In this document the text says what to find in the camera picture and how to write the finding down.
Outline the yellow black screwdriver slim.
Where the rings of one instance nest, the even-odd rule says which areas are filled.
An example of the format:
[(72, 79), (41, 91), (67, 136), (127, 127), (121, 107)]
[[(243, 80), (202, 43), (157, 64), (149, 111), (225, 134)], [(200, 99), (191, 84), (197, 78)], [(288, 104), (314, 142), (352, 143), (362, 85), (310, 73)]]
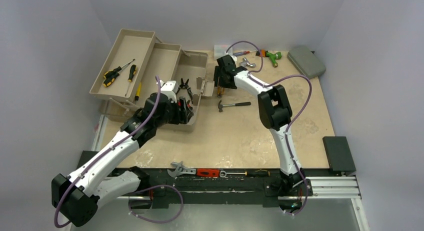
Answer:
[(135, 64), (133, 64), (133, 65), (130, 67), (129, 76), (128, 76), (128, 79), (127, 79), (127, 81), (128, 81), (128, 86), (127, 86), (127, 90), (126, 90), (126, 92), (125, 92), (125, 96), (127, 96), (127, 95), (128, 95), (128, 93), (129, 93), (129, 90), (130, 90), (130, 87), (131, 87), (131, 85), (132, 85), (132, 82), (133, 82), (134, 76), (136, 75), (136, 72), (137, 72), (137, 66), (136, 66)]

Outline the yellow black utility knife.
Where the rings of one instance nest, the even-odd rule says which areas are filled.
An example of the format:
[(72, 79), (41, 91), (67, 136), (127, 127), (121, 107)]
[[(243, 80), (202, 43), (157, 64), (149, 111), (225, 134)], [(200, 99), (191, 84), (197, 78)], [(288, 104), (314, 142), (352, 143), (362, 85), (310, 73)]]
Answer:
[(222, 96), (224, 95), (224, 93), (225, 93), (225, 88), (224, 88), (224, 87), (219, 86), (219, 87), (217, 88), (217, 97), (218, 97), (218, 98), (222, 98)]

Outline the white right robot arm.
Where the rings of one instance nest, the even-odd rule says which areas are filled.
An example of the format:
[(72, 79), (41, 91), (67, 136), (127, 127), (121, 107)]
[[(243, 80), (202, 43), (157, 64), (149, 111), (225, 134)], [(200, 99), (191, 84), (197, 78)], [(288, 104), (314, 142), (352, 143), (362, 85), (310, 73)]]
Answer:
[(230, 55), (216, 61), (213, 76), (216, 87), (242, 89), (257, 98), (259, 119), (270, 131), (278, 153), (280, 178), (275, 188), (279, 196), (294, 194), (305, 184), (306, 177), (291, 134), (291, 126), (298, 116), (293, 115), (285, 88), (279, 81), (269, 84), (255, 77), (245, 67), (237, 66)]

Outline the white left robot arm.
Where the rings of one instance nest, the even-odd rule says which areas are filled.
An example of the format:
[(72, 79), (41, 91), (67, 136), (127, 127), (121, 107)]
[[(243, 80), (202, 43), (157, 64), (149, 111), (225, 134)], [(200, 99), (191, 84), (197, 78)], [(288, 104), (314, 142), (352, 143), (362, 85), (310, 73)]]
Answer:
[(70, 174), (56, 175), (51, 181), (54, 226), (59, 229), (69, 224), (81, 227), (100, 207), (117, 197), (142, 196), (151, 190), (169, 188), (168, 184), (151, 185), (150, 175), (137, 167), (106, 178), (162, 126), (188, 124), (194, 115), (191, 103), (184, 96), (176, 97), (174, 91), (152, 93), (101, 151)]

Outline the yellow black screwdriver large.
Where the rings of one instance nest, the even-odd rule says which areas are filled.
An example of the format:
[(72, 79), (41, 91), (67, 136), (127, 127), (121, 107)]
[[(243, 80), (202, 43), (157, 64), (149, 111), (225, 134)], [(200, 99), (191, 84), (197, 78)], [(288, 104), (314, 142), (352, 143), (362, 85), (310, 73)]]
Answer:
[(133, 58), (131, 61), (129, 61), (128, 63), (124, 64), (124, 65), (120, 65), (112, 70), (106, 71), (103, 74), (103, 86), (104, 87), (109, 87), (115, 80), (116, 78), (120, 75), (120, 71), (123, 71), (126, 67), (128, 67), (131, 63), (133, 63), (135, 61), (135, 58)]

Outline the small black handled hammer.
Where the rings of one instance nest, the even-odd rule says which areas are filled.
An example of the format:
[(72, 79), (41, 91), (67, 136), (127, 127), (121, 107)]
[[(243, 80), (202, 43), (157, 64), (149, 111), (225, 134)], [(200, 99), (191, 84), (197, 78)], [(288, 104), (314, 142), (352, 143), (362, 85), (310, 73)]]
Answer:
[(230, 103), (230, 104), (223, 104), (222, 100), (220, 100), (218, 102), (218, 112), (222, 113), (223, 112), (223, 108), (228, 108), (228, 107), (242, 107), (242, 106), (250, 106), (252, 103), (250, 101), (247, 102), (238, 102), (238, 103)]

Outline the beige plastic tool box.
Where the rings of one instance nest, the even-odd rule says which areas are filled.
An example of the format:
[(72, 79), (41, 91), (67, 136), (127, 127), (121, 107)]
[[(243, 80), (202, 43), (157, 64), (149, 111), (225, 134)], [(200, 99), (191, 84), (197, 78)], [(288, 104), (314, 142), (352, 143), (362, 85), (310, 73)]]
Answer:
[[(123, 66), (135, 59), (128, 67), (120, 71), (120, 75), (109, 86), (104, 87), (104, 73)], [(130, 68), (136, 65), (137, 71), (131, 83), (129, 93), (125, 96), (128, 87)], [(153, 31), (121, 29), (114, 44), (100, 69), (89, 93), (103, 101), (100, 112), (111, 121), (124, 122), (134, 112), (143, 107), (145, 100), (157, 91), (156, 76), (164, 81), (176, 81), (176, 85), (189, 79), (188, 85), (193, 93), (191, 103), (193, 117), (188, 124), (167, 124), (166, 129), (192, 132), (196, 125), (201, 100), (211, 97), (214, 92), (213, 81), (207, 80), (207, 69), (210, 58), (206, 52), (183, 50), (179, 44), (162, 42)], [(138, 102), (135, 94), (138, 84), (141, 91)], [(185, 89), (177, 94), (178, 97), (190, 97)]]

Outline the black grey pruning shears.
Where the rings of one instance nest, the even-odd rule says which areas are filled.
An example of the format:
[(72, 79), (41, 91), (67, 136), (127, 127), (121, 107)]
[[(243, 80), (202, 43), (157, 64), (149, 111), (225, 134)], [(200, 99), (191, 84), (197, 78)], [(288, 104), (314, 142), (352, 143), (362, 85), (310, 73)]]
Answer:
[(184, 79), (181, 78), (180, 79), (181, 84), (178, 86), (177, 91), (176, 91), (175, 94), (177, 95), (180, 90), (186, 90), (187, 93), (188, 93), (188, 96), (190, 98), (190, 101), (187, 101), (186, 103), (187, 103), (188, 107), (190, 108), (191, 107), (190, 103), (193, 102), (194, 95), (193, 95), (193, 92), (191, 90), (191, 87), (189, 86), (189, 80), (190, 79), (188, 78), (186, 81), (184, 81)]

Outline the red black folding tool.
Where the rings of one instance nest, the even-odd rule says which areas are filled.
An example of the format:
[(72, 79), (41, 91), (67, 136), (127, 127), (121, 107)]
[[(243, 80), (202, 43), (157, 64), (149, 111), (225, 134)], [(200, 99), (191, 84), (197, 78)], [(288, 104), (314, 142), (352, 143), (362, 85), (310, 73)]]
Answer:
[(178, 109), (180, 112), (192, 112), (193, 108), (190, 106), (190, 100), (180, 99), (178, 102)]

